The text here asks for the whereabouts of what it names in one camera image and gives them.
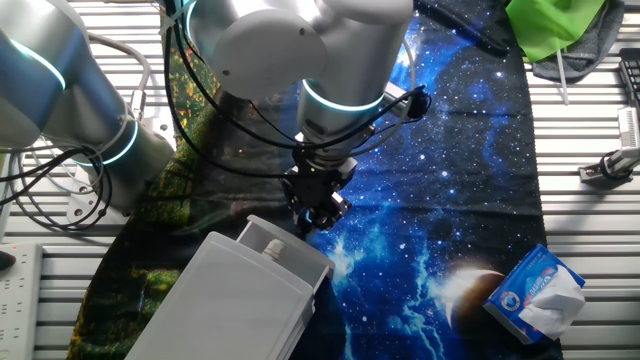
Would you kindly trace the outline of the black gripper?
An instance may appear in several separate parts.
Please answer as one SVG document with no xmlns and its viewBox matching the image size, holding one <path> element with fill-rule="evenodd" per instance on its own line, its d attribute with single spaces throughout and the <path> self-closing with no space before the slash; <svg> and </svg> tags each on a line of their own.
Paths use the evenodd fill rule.
<svg viewBox="0 0 640 360">
<path fill-rule="evenodd" d="M 315 167 L 302 160 L 281 180 L 297 234 L 310 234 L 312 222 L 319 230 L 329 230 L 349 211 L 350 202 L 338 192 L 353 178 L 357 161 L 349 157 L 338 167 Z"/>
</svg>

